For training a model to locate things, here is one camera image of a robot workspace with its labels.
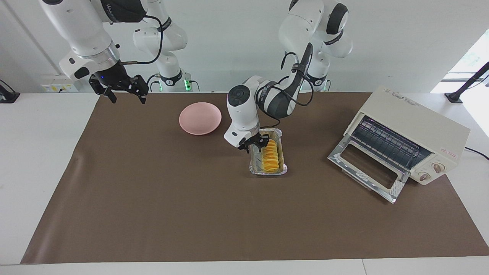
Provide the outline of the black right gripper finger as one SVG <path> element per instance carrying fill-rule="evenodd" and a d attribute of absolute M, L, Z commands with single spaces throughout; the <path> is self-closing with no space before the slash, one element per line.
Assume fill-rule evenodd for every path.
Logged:
<path fill-rule="evenodd" d="M 141 104 L 145 104 L 146 96 L 149 93 L 149 87 L 141 75 L 136 75 L 129 78 L 130 86 L 129 93 L 138 97 Z"/>
<path fill-rule="evenodd" d="M 109 99 L 113 104 L 117 102 L 117 96 L 114 94 L 112 91 L 112 86 L 106 86 L 104 87 L 103 85 L 100 85 L 99 88 L 99 94 L 102 96 L 105 96 L 107 99 Z"/>

